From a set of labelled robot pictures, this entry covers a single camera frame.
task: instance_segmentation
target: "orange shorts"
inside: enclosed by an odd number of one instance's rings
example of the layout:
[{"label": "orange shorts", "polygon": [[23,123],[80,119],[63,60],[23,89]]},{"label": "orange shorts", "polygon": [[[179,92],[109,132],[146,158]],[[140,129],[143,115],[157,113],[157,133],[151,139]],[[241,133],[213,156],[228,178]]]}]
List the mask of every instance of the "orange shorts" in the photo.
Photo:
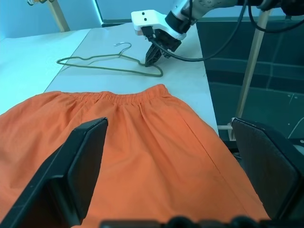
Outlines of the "orange shorts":
[{"label": "orange shorts", "polygon": [[176,215],[267,218],[217,134],[164,85],[139,94],[50,92],[0,116],[0,220],[41,163],[83,122],[107,117],[101,170],[82,227]]}]

